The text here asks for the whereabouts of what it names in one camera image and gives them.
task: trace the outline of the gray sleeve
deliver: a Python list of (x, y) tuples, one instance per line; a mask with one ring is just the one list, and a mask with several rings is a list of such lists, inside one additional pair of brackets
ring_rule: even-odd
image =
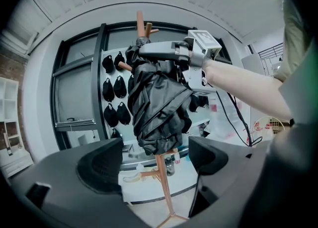
[(311, 36), (304, 28), (303, 20), (291, 0), (283, 0), (284, 12), (284, 54), (280, 68), (274, 77), (284, 82), (304, 59)]

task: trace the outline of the wooden coat rack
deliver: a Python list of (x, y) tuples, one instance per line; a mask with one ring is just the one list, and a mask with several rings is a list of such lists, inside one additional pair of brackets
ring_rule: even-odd
[[(147, 23), (146, 29), (145, 29), (143, 13), (141, 11), (138, 11), (137, 12), (138, 37), (146, 36), (147, 38), (149, 38), (150, 34), (159, 32), (158, 29), (152, 30), (152, 26), (153, 25), (151, 23)], [(123, 68), (123, 69), (126, 69), (128, 71), (132, 70), (130, 65), (123, 63), (123, 62), (119, 62), (118, 66)], [(142, 177), (155, 176), (155, 177), (160, 178), (159, 181), (162, 185), (163, 194), (164, 194), (165, 200), (166, 200), (168, 208), (169, 208), (169, 216), (158, 227), (162, 227), (166, 222), (169, 221), (170, 218), (179, 218), (179, 219), (183, 219), (183, 220), (188, 220), (188, 218), (184, 218), (184, 217), (176, 215), (176, 213), (173, 210), (173, 205), (172, 205), (172, 200), (171, 200), (171, 195), (170, 195), (170, 190), (169, 190), (169, 185), (168, 185), (168, 178), (167, 178), (167, 173), (166, 173), (166, 169), (165, 169), (164, 155), (165, 154), (174, 154), (176, 152), (177, 152), (177, 149), (174, 149), (174, 150), (170, 150), (164, 154), (155, 155), (158, 170), (141, 172)]]

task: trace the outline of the black cable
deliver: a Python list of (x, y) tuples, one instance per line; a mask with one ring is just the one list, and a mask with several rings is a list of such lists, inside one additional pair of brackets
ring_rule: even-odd
[(221, 100), (221, 98), (220, 98), (218, 92), (217, 92), (217, 95), (218, 95), (218, 97), (219, 97), (219, 100), (220, 100), (220, 102), (221, 102), (222, 108), (223, 108), (223, 110), (224, 110), (224, 114), (225, 114), (226, 118), (228, 119), (228, 122), (231, 124), (231, 126), (233, 127), (234, 131), (236, 132), (236, 134), (238, 135), (238, 137), (240, 138), (240, 140), (241, 140), (246, 146), (249, 147), (249, 145), (247, 145), (246, 142), (242, 140), (242, 138), (239, 136), (239, 133), (237, 132), (236, 128), (235, 128), (235, 127), (233, 126), (233, 124), (231, 123), (231, 121), (230, 121), (230, 119), (229, 119), (229, 117), (228, 117), (228, 115), (227, 115), (227, 112), (225, 111), (223, 102), (222, 102), (222, 100)]
[(230, 97), (230, 100), (231, 100), (231, 102), (233, 103), (233, 105), (234, 105), (234, 107), (235, 107), (235, 109), (236, 109), (236, 111), (237, 111), (238, 117), (239, 117), (239, 119), (242, 121), (242, 123), (243, 123), (243, 125), (244, 125), (244, 127), (245, 127), (245, 129), (246, 129), (247, 136), (248, 136), (248, 144), (246, 144), (246, 142), (242, 140), (242, 138), (240, 137), (240, 135), (239, 135), (239, 133), (237, 132), (237, 130), (236, 130), (236, 128), (234, 127), (234, 125), (231, 123), (231, 121), (230, 121), (230, 119), (229, 119), (229, 117), (228, 117), (228, 115), (227, 115), (227, 113), (226, 113), (226, 110), (225, 110), (225, 108), (224, 108), (224, 105), (223, 105), (223, 102), (222, 102), (222, 100), (221, 100), (221, 98), (220, 98), (219, 93), (218, 93), (217, 91), (216, 91), (216, 93), (217, 93), (218, 98), (219, 98), (219, 100), (220, 100), (220, 102), (221, 102), (223, 111), (224, 111), (224, 113), (225, 113), (226, 118), (228, 119), (228, 122), (229, 122), (230, 125), (233, 127), (234, 131), (236, 132), (236, 134), (238, 135), (238, 137), (240, 138), (240, 140), (241, 140), (245, 145), (247, 145), (248, 147), (254, 146), (254, 145), (258, 144), (259, 142), (261, 142), (261, 141), (263, 140), (263, 137), (262, 137), (262, 136), (261, 136), (261, 137), (258, 137), (257, 139), (255, 139), (255, 141), (252, 142), (248, 125), (247, 125), (247, 123), (245, 122), (245, 120), (244, 120), (244, 118), (243, 118), (243, 116), (242, 116), (242, 114), (241, 114), (241, 112), (240, 112), (240, 110), (239, 110), (239, 108), (238, 108), (238, 106), (237, 106), (236, 99), (235, 99), (235, 97), (234, 97), (235, 100), (233, 100), (231, 94), (228, 93), (228, 95), (229, 95), (229, 97)]
[(244, 118), (243, 118), (243, 116), (242, 116), (242, 114), (241, 114), (241, 112), (240, 112), (240, 110), (239, 110), (239, 108), (238, 108), (236, 102), (234, 102), (234, 100), (233, 100), (233, 98), (232, 98), (232, 96), (231, 96), (230, 93), (228, 93), (228, 96), (230, 97), (230, 99), (231, 99), (231, 101), (232, 101), (232, 103), (233, 103), (233, 105), (234, 105), (234, 107), (235, 107), (235, 109), (236, 109), (236, 111), (237, 111), (237, 114), (238, 114), (239, 119), (242, 121), (242, 123), (243, 123), (243, 125), (244, 125), (244, 127), (245, 127), (245, 129), (246, 129), (247, 136), (248, 136), (248, 145), (251, 147), (252, 144), (253, 144), (253, 142), (252, 142), (252, 138), (251, 138), (251, 136), (250, 136), (248, 124), (245, 122), (245, 120), (244, 120)]

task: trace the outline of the black cap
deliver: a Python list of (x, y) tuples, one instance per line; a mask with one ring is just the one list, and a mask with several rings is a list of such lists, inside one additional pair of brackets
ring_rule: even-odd
[(103, 97), (108, 102), (114, 100), (115, 97), (113, 86), (111, 85), (109, 78), (103, 83)]
[(104, 110), (104, 118), (110, 127), (115, 127), (118, 125), (118, 118), (117, 118), (116, 111), (110, 103), (107, 105), (107, 107)]
[(191, 125), (192, 125), (191, 119), (187, 118), (186, 120), (184, 120), (184, 126), (183, 126), (181, 132), (182, 132), (183, 134), (186, 134), (186, 133), (189, 131)]
[(190, 105), (189, 105), (189, 110), (191, 112), (196, 112), (197, 108), (199, 106), (199, 98), (195, 95), (192, 95), (191, 96), (191, 102), (190, 102)]
[(118, 76), (114, 84), (114, 93), (118, 98), (123, 98), (127, 94), (126, 85), (124, 79)]
[(114, 70), (114, 64), (111, 58), (111, 55), (108, 55), (106, 58), (103, 59), (103, 62), (101, 63), (108, 74)]
[(114, 65), (115, 65), (116, 70), (121, 71), (123, 69), (118, 66), (119, 62), (125, 62), (125, 59), (124, 59), (123, 55), (121, 54), (121, 52), (118, 53), (118, 55), (115, 57), (115, 60), (114, 60)]
[(113, 128), (113, 133), (111, 134), (111, 138), (121, 138), (120, 133), (116, 128)]
[(130, 91), (134, 88), (134, 76), (130, 75), (128, 80), (128, 94), (130, 94)]
[(199, 95), (199, 106), (204, 107), (204, 105), (209, 105), (209, 99), (207, 96)]
[(126, 105), (121, 102), (117, 108), (117, 118), (123, 125), (128, 125), (130, 122), (130, 114), (126, 108)]

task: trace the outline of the black window frame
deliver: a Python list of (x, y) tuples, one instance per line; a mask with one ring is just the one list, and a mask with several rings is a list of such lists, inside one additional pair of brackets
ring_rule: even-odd
[[(153, 29), (177, 32), (187, 35), (188, 30), (194, 29), (196, 27), (190, 28), (178, 24), (159, 22), (159, 21), (147, 21), (152, 23)], [(87, 65), (87, 63), (91, 63), (91, 91), (92, 91), (92, 105), (93, 105), (93, 114), (95, 125), (91, 126), (77, 126), (74, 131), (82, 131), (82, 130), (97, 130), (99, 134), (100, 140), (107, 139), (106, 125), (103, 118), (103, 111), (101, 106), (101, 89), (100, 89), (100, 65), (101, 65), (101, 51), (108, 50), (108, 41), (109, 34), (119, 31), (126, 30), (136, 30), (137, 22), (136, 21), (127, 21), (120, 22), (114, 24), (101, 24), (100, 27), (88, 30), (79, 35), (76, 35), (66, 41), (62, 41), (58, 52), (55, 57), (52, 77), (51, 77), (51, 85), (50, 85), (50, 109), (51, 109), (51, 120), (52, 126), (54, 129), (54, 134), (57, 140), (57, 144), (60, 150), (70, 149), (72, 146), (70, 144), (67, 131), (65, 129), (56, 128), (55, 123), (57, 120), (57, 111), (56, 111), (56, 101), (55, 101), (55, 90), (56, 90), (56, 76), (67, 73), (71, 70), (79, 68), (80, 66)], [(94, 35), (97, 35), (97, 41), (95, 44), (94, 54), (83, 57), (79, 60), (73, 61), (71, 63), (66, 63), (67, 54), (71, 45), (90, 38)], [(227, 49), (222, 41), (222, 39), (216, 38), (216, 40), (222, 46), (221, 57), (215, 58), (215, 60), (232, 64), (230, 56), (227, 52)]]

